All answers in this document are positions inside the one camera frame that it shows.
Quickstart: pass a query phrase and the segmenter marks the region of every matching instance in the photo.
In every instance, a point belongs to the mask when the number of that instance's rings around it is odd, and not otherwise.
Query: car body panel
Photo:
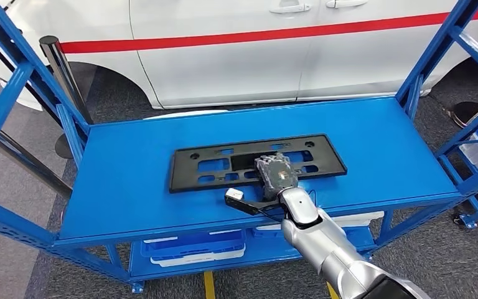
[[[321,25],[387,20],[390,27],[411,26],[450,11],[456,0],[432,1],[431,5],[421,5],[422,2],[369,0],[357,7],[322,9],[319,19]],[[314,37],[298,100],[394,94],[439,27],[440,24],[434,24]],[[478,20],[468,25],[467,32],[478,40]],[[454,44],[425,81],[423,90],[435,85],[468,56]]]
[[[208,36],[313,26],[319,0],[310,10],[275,14],[279,0],[132,0],[135,39]],[[295,101],[310,38],[140,50],[160,103],[181,107],[206,103]]]
[[[54,35],[71,65],[98,65],[125,76],[145,93],[153,108],[183,108],[390,95],[439,27],[435,15],[444,19],[456,0],[368,0],[341,8],[329,8],[326,2],[0,3],[8,6],[8,15],[43,63],[47,61],[39,38]],[[307,4],[310,9],[271,12],[288,4]],[[434,21],[403,25],[406,17]],[[389,27],[372,27],[369,22]],[[478,20],[467,31],[478,40]],[[424,89],[466,58],[468,54],[454,45]],[[0,83],[10,75],[0,61]],[[26,90],[18,102],[41,109]]]

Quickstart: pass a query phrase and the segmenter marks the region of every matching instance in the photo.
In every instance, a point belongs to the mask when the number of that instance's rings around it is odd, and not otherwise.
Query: car door handle
[[[340,7],[350,7],[350,6],[359,6],[366,4],[369,0],[330,0],[325,3],[328,8],[340,8]]]
[[[271,8],[269,11],[275,14],[288,14],[290,12],[306,12],[311,10],[311,5],[302,3],[292,6],[278,6]]]

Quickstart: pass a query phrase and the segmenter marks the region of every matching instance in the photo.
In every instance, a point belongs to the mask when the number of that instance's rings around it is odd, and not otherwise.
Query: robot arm
[[[314,206],[308,193],[291,187],[278,194],[288,216],[281,229],[292,244],[332,285],[341,299],[427,299],[414,283],[368,263],[347,240],[345,232]]]
[[[292,244],[340,295],[341,299],[429,299],[414,283],[368,263],[324,210],[298,187],[290,161],[281,153],[256,159],[264,182],[265,201],[227,204],[254,214],[264,206],[281,206],[281,229]]]

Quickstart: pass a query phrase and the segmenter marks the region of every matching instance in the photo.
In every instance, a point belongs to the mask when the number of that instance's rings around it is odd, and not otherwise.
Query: red stripe
[[[256,32],[217,34],[212,36],[166,37],[163,39],[131,40],[92,40],[62,43],[63,52],[98,53],[131,50],[166,49],[192,47],[196,45],[232,44],[236,42],[254,42],[258,40],[290,39],[296,37],[328,36],[353,32],[376,31],[385,29],[409,28],[442,24],[448,12],[427,14],[423,16],[396,17],[374,21],[353,22],[323,26],[278,29]]]

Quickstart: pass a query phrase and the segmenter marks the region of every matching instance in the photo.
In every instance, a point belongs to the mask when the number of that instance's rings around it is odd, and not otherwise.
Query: yellow floor marking
[[[336,294],[336,292],[334,291],[332,286],[329,285],[328,282],[327,282],[327,289],[329,290],[330,299],[340,299],[340,297],[338,297],[338,294]]]
[[[213,272],[204,272],[204,289],[206,291],[206,299],[215,299],[215,287],[213,286]]]

